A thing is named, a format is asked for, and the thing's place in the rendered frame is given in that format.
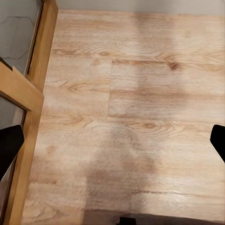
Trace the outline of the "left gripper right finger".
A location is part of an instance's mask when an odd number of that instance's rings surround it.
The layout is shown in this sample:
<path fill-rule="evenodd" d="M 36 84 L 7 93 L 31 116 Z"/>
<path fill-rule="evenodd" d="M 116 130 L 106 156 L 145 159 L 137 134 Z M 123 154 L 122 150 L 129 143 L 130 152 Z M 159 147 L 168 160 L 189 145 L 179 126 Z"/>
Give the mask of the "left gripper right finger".
<path fill-rule="evenodd" d="M 210 142 L 220 155 L 220 157 L 225 162 L 225 127 L 221 125 L 214 125 L 211 136 Z"/>

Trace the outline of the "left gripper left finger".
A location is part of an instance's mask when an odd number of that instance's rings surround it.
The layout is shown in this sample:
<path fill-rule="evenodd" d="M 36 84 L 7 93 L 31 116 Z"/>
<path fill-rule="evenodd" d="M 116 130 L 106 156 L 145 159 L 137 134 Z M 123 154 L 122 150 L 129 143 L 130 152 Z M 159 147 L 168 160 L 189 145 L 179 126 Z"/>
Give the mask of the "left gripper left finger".
<path fill-rule="evenodd" d="M 0 181 L 24 143 L 20 125 L 0 130 Z"/>

